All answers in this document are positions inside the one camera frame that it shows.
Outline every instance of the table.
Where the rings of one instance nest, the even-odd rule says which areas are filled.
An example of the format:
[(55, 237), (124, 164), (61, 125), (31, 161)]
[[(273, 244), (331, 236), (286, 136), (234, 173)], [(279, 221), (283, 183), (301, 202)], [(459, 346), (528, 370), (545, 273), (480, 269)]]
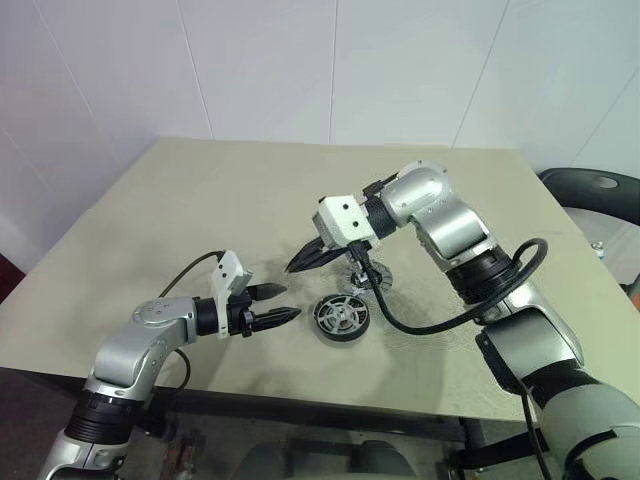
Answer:
[[(86, 376), (100, 344), (136, 305), (196, 256), (227, 248), (255, 272), (255, 282), (289, 286), (267, 307), (299, 306), (303, 313), (248, 339), (200, 338), (186, 348), (194, 367), (190, 388), (520, 420), (519, 399), (497, 386), (482, 360), (474, 324), (411, 337), (388, 325), (370, 301), (371, 327), (361, 341), (329, 345), (311, 328), (311, 310), (340, 288), (346, 260), (283, 273), (316, 235), (311, 215), (319, 198), (358, 192), (416, 159), (446, 166), (455, 191), (507, 253), (531, 237), (549, 241), (549, 256), (533, 278), (578, 335), (592, 375), (640, 402), (638, 313), (509, 150), (161, 139), (0, 305), (0, 366)], [(395, 277), (387, 297), (403, 321), (435, 323), (462, 310), (412, 228), (385, 239), (374, 258)], [(173, 293), (207, 295), (211, 267), (201, 265)], [(182, 375), (171, 359), (160, 380), (177, 384)]]

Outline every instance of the black cable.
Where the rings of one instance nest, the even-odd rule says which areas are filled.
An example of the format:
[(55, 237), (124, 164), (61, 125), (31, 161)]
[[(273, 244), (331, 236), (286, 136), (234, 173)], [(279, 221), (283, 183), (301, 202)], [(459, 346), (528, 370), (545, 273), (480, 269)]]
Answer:
[(173, 280), (171, 280), (171, 283), (169, 283), (169, 285), (166, 286), (166, 288), (162, 291), (162, 293), (160, 295), (158, 295), (158, 298), (162, 298), (164, 297), (167, 293), (169, 293), (171, 291), (171, 289), (173, 287), (176, 286), (176, 284), (182, 280), (182, 277), (184, 277), (187, 273), (189, 273), (189, 271), (195, 267), (197, 264), (199, 264), (200, 262), (202, 262), (203, 260), (206, 260), (207, 258), (210, 257), (217, 257), (218, 260), (220, 260), (222, 258), (222, 255), (224, 255), (224, 252), (220, 252), (220, 251), (215, 251), (215, 252), (208, 252), (205, 253), (204, 255), (196, 258), (193, 262), (191, 262), (189, 265), (187, 265), (179, 274), (176, 278), (174, 278)]
[(527, 423), (529, 440), (531, 441), (533, 453), (535, 454), (538, 465), (540, 466), (542, 477), (544, 478), (544, 480), (552, 480), (551, 474), (549, 473), (549, 468), (547, 467), (547, 464), (544, 461), (544, 457), (542, 456), (542, 448), (540, 447), (540, 442), (538, 441), (538, 435), (536, 435), (536, 429), (533, 426), (533, 418), (531, 418), (531, 410), (529, 409), (529, 400), (527, 398), (526, 392), (521, 393), (520, 398), (522, 399), (522, 410), (524, 411), (524, 419)]
[(405, 325), (404, 323), (399, 322), (393, 316), (387, 303), (382, 296), (382, 291), (380, 290), (380, 286), (376, 281), (375, 273), (373, 272), (373, 267), (371, 266), (371, 260), (367, 255), (365, 250), (354, 250), (351, 249), (351, 253), (354, 255), (356, 260), (359, 260), (362, 264), (362, 269), (364, 270), (367, 278), (369, 279), (369, 283), (371, 283), (371, 287), (373, 288), (373, 293), (378, 300), (378, 304), (380, 305), (380, 310), (384, 314), (385, 318), (389, 321), (391, 325), (396, 327), (398, 330), (408, 333), (410, 335), (432, 335), (434, 333), (444, 332), (445, 330), (450, 330), (452, 328), (458, 327), (463, 323), (466, 323), (470, 320), (478, 318), (480, 315), (488, 311), (489, 309), (495, 307), (498, 303), (500, 303), (507, 295), (513, 292), (516, 288), (520, 287), (527, 279), (531, 276), (531, 274), (540, 266), (544, 258), (547, 256), (547, 252), (549, 250), (549, 246), (547, 241), (542, 238), (532, 238), (531, 240), (527, 240), (522, 245), (518, 247), (516, 252), (513, 255), (512, 262), (514, 264), (519, 264), (520, 257), (522, 254), (529, 249), (530, 247), (536, 245), (537, 250), (533, 255), (531, 260), (522, 267), (507, 283), (507, 285), (490, 295), (486, 300), (482, 303), (479, 303), (475, 307), (467, 310), (466, 312), (458, 315), (457, 317), (452, 318), (451, 320), (447, 320), (446, 322), (438, 323), (436, 325), (429, 325), (426, 327), (410, 327)]
[[(193, 262), (187, 265), (173, 280), (171, 280), (169, 285), (167, 285), (165, 289), (160, 293), (160, 295), (158, 295), (158, 298), (162, 298), (165, 295), (167, 295), (167, 293), (169, 293), (171, 289), (175, 287), (180, 280), (182, 280), (182, 277), (184, 277), (187, 273), (189, 273), (189, 271), (191, 271), (191, 269), (196, 265), (198, 265), (200, 262), (214, 256), (218, 260), (220, 260), (222, 258), (222, 255), (224, 255), (224, 252), (214, 251), (214, 252), (207, 252), (204, 255), (201, 255), (198, 258), (196, 258)], [(171, 390), (171, 392), (166, 394), (168, 397), (173, 397), (178, 393), (180, 393), (182, 390), (184, 390), (184, 388), (187, 386), (187, 383), (189, 383), (189, 380), (191, 379), (191, 362), (189, 361), (189, 357), (187, 357), (187, 354), (184, 353), (184, 350), (181, 350), (180, 348), (176, 348), (174, 352), (180, 355), (182, 360), (184, 360), (184, 366), (187, 371), (184, 374), (184, 379), (182, 380), (182, 383), (176, 388), (174, 388), (173, 390)]]

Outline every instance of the floor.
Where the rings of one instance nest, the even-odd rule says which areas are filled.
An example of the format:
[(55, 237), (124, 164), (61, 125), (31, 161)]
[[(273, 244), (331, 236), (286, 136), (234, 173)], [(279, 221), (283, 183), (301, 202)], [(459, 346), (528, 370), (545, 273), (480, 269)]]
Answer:
[[(0, 369), (0, 478), (3, 480), (32, 480), (37, 475), (58, 430), (67, 422), (73, 400), (52, 392), (23, 375)], [(288, 439), (319, 440), (335, 443), (359, 443), (365, 440), (385, 440), (396, 447), (413, 469), (424, 479), (438, 479), (436, 463), (454, 444), (422, 438), (354, 432), (328, 428), (305, 427), (281, 422), (180, 415), (178, 437), (197, 430), (204, 436), (204, 449), (196, 457), (195, 480), (227, 480), (246, 453), (265, 442), (284, 443)], [(497, 441), (521, 433), (524, 425), (513, 422), (483, 422), (488, 441)], [(162, 470), (167, 444), (147, 438), (135, 431), (132, 447), (120, 475), (127, 480), (158, 479)], [(554, 478), (560, 478), (553, 460), (548, 463)], [(333, 454), (294, 455), (296, 474), (342, 473), (347, 464), (344, 456)], [(541, 478), (532, 459), (468, 472), (467, 478), (481, 480), (533, 480)]]

